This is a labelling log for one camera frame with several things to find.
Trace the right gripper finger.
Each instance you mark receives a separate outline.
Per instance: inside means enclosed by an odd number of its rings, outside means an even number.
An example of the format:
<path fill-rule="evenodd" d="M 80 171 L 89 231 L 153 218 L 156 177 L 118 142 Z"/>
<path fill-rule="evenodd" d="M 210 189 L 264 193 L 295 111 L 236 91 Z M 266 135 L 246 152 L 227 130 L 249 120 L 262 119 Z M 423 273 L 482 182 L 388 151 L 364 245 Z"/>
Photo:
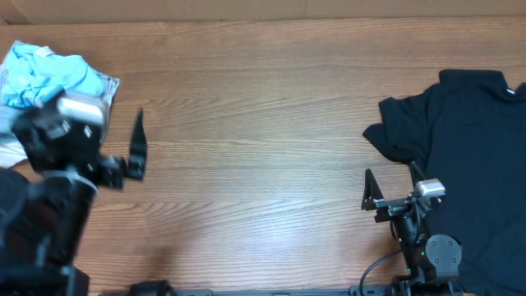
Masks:
<path fill-rule="evenodd" d="M 385 201 L 380 187 L 370 169 L 365 171 L 365 186 L 362 196 L 362 210 L 375 210 Z"/>
<path fill-rule="evenodd" d="M 427 180 L 426 174 L 422 171 L 422 169 L 418 166 L 418 164 L 415 161 L 411 161 L 408 164 L 408 166 L 412 183 L 414 186 L 421 181 Z"/>

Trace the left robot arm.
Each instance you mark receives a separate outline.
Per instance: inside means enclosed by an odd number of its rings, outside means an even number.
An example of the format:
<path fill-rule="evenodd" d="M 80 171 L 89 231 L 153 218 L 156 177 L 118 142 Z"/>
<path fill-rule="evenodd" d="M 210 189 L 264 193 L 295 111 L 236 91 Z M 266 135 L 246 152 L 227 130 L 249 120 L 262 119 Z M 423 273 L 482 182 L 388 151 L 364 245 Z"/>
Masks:
<path fill-rule="evenodd" d="M 100 187 L 142 180 L 147 161 L 143 115 L 128 158 L 101 155 L 107 114 L 97 99 L 63 93 L 21 114 L 12 132 L 41 180 L 1 172 L 1 293 L 86 295 L 89 276 L 73 265 Z"/>

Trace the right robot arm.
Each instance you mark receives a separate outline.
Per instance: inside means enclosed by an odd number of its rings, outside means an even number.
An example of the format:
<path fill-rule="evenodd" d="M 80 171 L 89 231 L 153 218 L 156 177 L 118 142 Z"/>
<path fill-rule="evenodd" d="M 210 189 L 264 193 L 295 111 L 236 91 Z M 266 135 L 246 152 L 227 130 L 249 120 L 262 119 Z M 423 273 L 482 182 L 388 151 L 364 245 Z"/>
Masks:
<path fill-rule="evenodd" d="M 459 287 L 459 263 L 462 245 L 447 234 L 431 234 L 424 218 L 445 200 L 445 187 L 437 178 L 427 178 L 415 162 L 409 165 L 416 179 L 413 190 L 404 198 L 387 200 L 370 169 L 365 171 L 361 209 L 374 211 L 375 222 L 390 224 L 391 235 L 399 250 L 373 262 L 362 274 L 354 295 L 462 295 Z M 390 284 L 366 285 L 369 273 L 381 263 L 401 254 L 408 271 L 397 275 Z"/>

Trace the folded white cloth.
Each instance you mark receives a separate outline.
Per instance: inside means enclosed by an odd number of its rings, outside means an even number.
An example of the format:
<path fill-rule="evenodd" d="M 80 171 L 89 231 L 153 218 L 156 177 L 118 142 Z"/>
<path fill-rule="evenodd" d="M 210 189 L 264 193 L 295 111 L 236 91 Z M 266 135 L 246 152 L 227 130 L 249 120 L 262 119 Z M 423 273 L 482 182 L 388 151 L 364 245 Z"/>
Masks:
<path fill-rule="evenodd" d="M 24 147 L 19 141 L 6 142 L 1 144 L 0 166 L 9 169 L 20 162 L 27 160 Z"/>

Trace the black garment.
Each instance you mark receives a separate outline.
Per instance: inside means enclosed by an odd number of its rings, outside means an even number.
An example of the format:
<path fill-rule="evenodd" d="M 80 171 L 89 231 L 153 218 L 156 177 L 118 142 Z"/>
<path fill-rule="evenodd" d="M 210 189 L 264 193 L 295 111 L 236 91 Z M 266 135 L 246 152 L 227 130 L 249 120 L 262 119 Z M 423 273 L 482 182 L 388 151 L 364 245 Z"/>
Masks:
<path fill-rule="evenodd" d="M 503 73 L 443 70 L 419 95 L 380 102 L 364 135 L 388 160 L 445 186 L 426 218 L 463 247 L 459 280 L 478 295 L 525 292 L 525 89 Z"/>

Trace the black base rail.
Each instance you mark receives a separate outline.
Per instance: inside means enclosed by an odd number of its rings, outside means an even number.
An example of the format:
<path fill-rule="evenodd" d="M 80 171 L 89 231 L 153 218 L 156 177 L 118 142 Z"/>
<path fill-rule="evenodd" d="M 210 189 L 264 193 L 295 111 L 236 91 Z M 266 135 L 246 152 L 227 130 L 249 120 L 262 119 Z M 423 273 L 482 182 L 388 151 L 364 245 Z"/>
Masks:
<path fill-rule="evenodd" d="M 346 289 L 275 289 L 213 291 L 211 289 L 175 289 L 167 280 L 133 284 L 128 290 L 102 292 L 100 296 L 395 296 L 401 295 L 390 284 L 352 285 Z"/>

